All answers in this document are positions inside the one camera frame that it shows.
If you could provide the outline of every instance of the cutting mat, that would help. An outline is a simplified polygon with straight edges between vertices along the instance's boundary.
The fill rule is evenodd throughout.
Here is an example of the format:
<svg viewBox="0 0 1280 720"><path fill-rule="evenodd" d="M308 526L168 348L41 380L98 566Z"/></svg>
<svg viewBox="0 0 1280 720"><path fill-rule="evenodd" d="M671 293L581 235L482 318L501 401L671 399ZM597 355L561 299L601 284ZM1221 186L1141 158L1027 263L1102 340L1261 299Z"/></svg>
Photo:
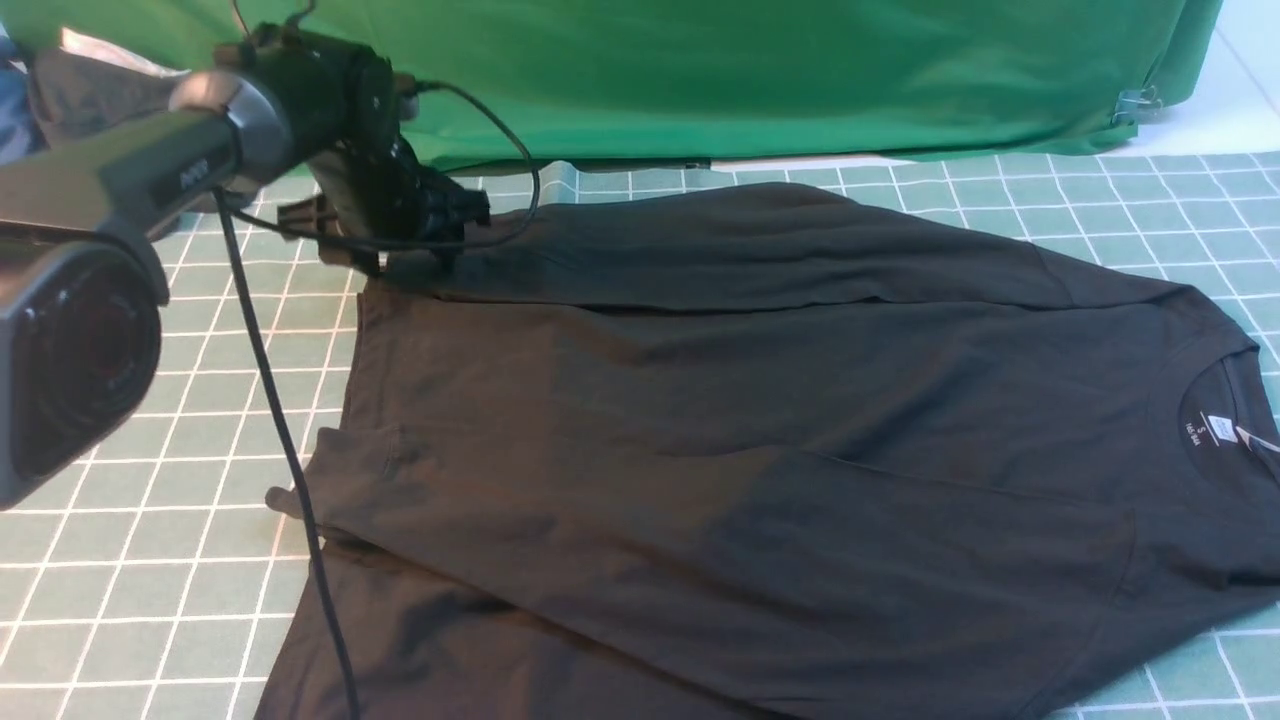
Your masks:
<svg viewBox="0 0 1280 720"><path fill-rule="evenodd" d="M544 173L548 202L612 202L790 181L1092 263L1201 287L1263 347L1280 398L1280 154L1009 155L751 172ZM527 178L467 181L498 210ZM289 178L255 211L314 192ZM140 413L0 515L0 717L248 719L307 574L301 525L262 506L287 484L215 218L157 249L165 346ZM242 227L242 250L303 456L335 427L358 275L308 243ZM1061 720L1280 720L1280 607L1207 633Z"/></svg>

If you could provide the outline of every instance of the green backdrop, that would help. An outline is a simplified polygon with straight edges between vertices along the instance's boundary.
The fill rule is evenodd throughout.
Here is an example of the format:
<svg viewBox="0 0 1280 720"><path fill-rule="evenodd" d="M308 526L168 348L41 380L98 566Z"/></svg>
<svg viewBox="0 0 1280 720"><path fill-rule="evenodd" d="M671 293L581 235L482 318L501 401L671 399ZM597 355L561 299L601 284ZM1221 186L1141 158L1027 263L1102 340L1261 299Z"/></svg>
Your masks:
<svg viewBox="0 0 1280 720"><path fill-rule="evenodd" d="M292 0L241 0L279 20ZM1092 152L1133 137L1117 96L1189 96L1222 0L320 0L310 27L488 101L540 159ZM173 67L236 36L227 0L0 0L31 46L58 28ZM457 168L513 158L425 97L407 135Z"/></svg>

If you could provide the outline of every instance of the size tag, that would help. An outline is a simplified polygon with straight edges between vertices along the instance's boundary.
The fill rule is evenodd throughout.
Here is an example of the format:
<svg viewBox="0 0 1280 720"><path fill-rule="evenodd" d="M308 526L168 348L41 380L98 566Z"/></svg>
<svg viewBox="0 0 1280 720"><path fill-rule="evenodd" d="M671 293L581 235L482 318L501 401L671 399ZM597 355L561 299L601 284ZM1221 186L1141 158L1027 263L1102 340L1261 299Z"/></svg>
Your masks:
<svg viewBox="0 0 1280 720"><path fill-rule="evenodd" d="M1226 418L1219 418L1217 415L1206 415L1208 420L1210 429L1213 430L1213 437L1226 442L1240 442L1235 437L1235 423L1228 420Z"/></svg>

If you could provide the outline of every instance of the dark cloth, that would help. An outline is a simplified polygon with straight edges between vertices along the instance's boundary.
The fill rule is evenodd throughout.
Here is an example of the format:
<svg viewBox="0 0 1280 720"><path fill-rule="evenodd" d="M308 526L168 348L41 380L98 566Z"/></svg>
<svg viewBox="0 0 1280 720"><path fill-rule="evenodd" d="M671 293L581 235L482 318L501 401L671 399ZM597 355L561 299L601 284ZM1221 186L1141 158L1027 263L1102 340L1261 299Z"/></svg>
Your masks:
<svg viewBox="0 0 1280 720"><path fill-rule="evenodd" d="M31 111L52 147L164 113L179 78L160 78L59 49L31 64Z"/></svg>
<svg viewBox="0 0 1280 720"><path fill-rule="evenodd" d="M307 466L365 716L1042 717L1280 598L1276 466L1221 427L1276 438L1257 351L801 186L399 258ZM308 587L259 716L340 717L335 667Z"/></svg>

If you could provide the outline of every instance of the black cable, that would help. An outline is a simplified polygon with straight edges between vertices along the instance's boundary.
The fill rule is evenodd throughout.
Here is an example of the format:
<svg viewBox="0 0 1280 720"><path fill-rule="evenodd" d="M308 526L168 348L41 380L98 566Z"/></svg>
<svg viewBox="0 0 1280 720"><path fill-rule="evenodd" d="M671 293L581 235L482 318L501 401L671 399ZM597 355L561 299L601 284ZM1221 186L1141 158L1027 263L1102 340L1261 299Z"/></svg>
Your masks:
<svg viewBox="0 0 1280 720"><path fill-rule="evenodd" d="M534 156L529 152L529 147L524 143L524 141L520 140L520 136L517 136L515 131L512 131L511 127L502 120L502 118L499 118L493 110L490 110L488 105L481 102L479 97L471 95L466 90L462 90L461 87L451 82L421 81L415 86L415 88L419 92L435 92L435 91L452 92L453 95L457 95L458 97L466 100L467 102L471 104L472 108L475 108L485 118L488 118L489 122L493 123L493 126L498 128L499 132L502 132L502 135L507 136L507 140L509 140L511 143L516 147L516 151L520 152L520 158L529 167L529 174L534 182L534 192L529 200L529 210L525 211L525 215L524 218L521 218L520 224L516 225L516 229L494 240L430 242L430 241L413 241L406 238L388 240L388 238L374 238L374 237L340 237L324 233L289 229L278 225L275 223L269 223L266 220L255 218L253 215L250 215L248 213L241 210L233 210L232 215L234 215L236 219L248 223L253 227L259 227L265 231L271 231L284 236L303 237L307 240L316 240L340 247L348 247L353 250L369 250L375 252L378 251L396 252L404 250L483 250L486 247L497 247L499 245L506 245L507 242L511 242L521 233L524 233L526 229L529 229L529 225L532 224L534 218L538 214L538 204L541 200L541 192L543 192L543 179L541 174L538 172L538 164L534 161Z"/></svg>
<svg viewBox="0 0 1280 720"><path fill-rule="evenodd" d="M297 28L307 15L316 10L316 0L307 3L307 6L297 13L293 13L288 18L284 18L284 27Z"/></svg>
<svg viewBox="0 0 1280 720"><path fill-rule="evenodd" d="M214 188L214 200L218 202L218 217L223 224L223 236L227 240L227 258L232 265L232 278L236 282L236 293L239 296L241 311L244 315L244 325L248 329L248 342L253 348L253 359L257 360L257 372L262 378L262 392L266 395L266 404L271 409L271 419L275 421L275 432L280 436L280 445L284 447L284 459L293 473L293 484L297 488L298 503L302 506L302 529L307 536L307 551L311 556L311 571L315 573L316 592L320 594L320 607L324 610L325 623L329 625L329 635L333 638L333 648L338 655L338 666L342 670L342 683L347 694L347 714L351 720L360 719L360 697L356 692L356 673L351 666L351 656L347 653L347 641L342 637L342 628L338 624L338 611L329 594L329 578L324 570L324 559L320 556L320 533L316 530L315 511L311 507L311 492L302 475L302 464L298 454L293 448L293 438L289 436L289 424L284 418L284 409L280 406L280 393L275 388L275 379L271 377L271 364L266 356L266 346L262 343L262 331L257 324L257 315L253 311L253 300L250 296L248 281L244 277L244 263L241 259L239 246L236 241L236 227L232 224L230 205L223 190Z"/></svg>
<svg viewBox="0 0 1280 720"><path fill-rule="evenodd" d="M241 33L248 37L248 23L244 22L244 15L239 12L239 0L232 0L232 17L236 18L236 24L239 26Z"/></svg>

